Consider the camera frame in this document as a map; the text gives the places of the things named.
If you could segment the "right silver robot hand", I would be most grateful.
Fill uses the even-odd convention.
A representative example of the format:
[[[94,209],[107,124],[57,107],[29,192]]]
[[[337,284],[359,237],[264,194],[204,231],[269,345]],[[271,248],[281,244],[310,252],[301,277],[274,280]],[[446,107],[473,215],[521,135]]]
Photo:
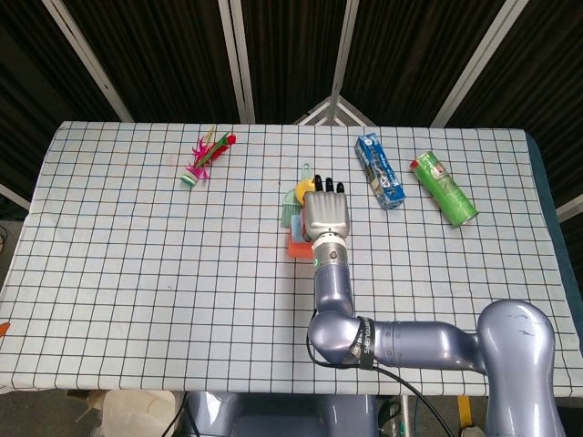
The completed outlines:
[[[302,237],[315,241],[323,234],[332,233],[346,239],[350,217],[344,184],[315,174],[313,185],[314,191],[307,191],[303,198]]]

